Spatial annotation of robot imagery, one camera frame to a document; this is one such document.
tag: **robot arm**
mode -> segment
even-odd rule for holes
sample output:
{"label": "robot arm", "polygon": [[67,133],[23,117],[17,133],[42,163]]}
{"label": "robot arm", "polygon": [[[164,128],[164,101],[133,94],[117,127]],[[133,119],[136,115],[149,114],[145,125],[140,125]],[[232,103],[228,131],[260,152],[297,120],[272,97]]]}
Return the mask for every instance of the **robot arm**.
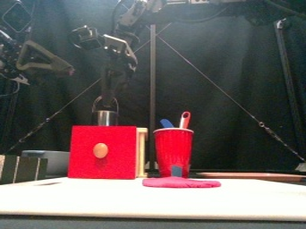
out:
{"label": "robot arm", "polygon": [[[115,22],[118,10],[127,2],[127,0],[121,0],[115,7],[111,36],[101,36],[97,29],[87,26],[74,30],[70,35],[70,39],[77,47],[86,50],[102,47],[109,53],[107,63],[105,64],[107,76],[103,88],[103,98],[109,99],[107,102],[105,100],[105,106],[110,106],[119,90],[119,85],[123,85],[125,79],[129,82],[137,70],[138,60],[133,53],[133,47],[138,43],[138,36],[146,25],[176,21],[178,19],[177,16],[188,8],[202,10],[201,4],[221,9],[218,16],[244,14],[245,18],[249,18],[254,25],[261,25],[254,18],[260,18],[261,20],[258,21],[262,23],[262,21],[276,21],[276,17],[282,19],[289,15],[288,13],[277,13],[276,17],[265,20],[261,18],[261,15],[266,16],[266,12],[262,11],[270,10],[266,7],[272,2],[270,0],[136,0],[129,11],[119,16]],[[229,12],[225,11],[228,6],[234,6],[234,9],[232,8]]]}

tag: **table surface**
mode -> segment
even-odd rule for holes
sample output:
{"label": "table surface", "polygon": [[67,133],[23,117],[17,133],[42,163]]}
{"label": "table surface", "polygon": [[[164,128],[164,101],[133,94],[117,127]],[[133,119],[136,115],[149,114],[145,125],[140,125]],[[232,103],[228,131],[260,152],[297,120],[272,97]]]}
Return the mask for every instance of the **table surface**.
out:
{"label": "table surface", "polygon": [[142,180],[65,177],[2,185],[0,215],[306,222],[306,186],[218,179],[220,188],[172,189],[145,187]]}

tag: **metal cylinder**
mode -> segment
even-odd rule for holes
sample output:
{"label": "metal cylinder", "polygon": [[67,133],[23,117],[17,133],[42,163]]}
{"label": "metal cylinder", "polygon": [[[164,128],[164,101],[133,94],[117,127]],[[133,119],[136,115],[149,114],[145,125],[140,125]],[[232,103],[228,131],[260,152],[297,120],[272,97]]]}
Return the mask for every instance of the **metal cylinder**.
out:
{"label": "metal cylinder", "polygon": [[93,125],[118,125],[119,124],[119,113],[115,111],[99,110],[94,111],[91,118]]}

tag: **metal rod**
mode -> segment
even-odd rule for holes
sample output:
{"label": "metal rod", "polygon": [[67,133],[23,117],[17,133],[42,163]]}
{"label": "metal rod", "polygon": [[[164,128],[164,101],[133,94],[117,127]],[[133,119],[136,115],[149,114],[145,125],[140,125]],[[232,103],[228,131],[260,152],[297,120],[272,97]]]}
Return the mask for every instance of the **metal rod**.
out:
{"label": "metal rod", "polygon": [[156,130],[156,74],[157,74],[157,43],[156,43],[156,25],[152,25],[152,86],[150,86],[150,130],[149,130],[149,147],[150,147],[150,170],[156,168],[156,147],[154,147],[154,130]]}

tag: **small box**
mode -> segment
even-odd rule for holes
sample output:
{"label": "small box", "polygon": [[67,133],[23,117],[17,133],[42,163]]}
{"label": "small box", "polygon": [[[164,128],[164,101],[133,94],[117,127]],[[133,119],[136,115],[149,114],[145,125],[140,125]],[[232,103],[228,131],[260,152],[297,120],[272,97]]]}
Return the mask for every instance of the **small box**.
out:
{"label": "small box", "polygon": [[[144,167],[140,168],[144,129],[138,130],[136,126],[74,126],[69,177],[136,179],[138,174],[145,174]],[[101,145],[107,151],[103,157],[95,152]]]}

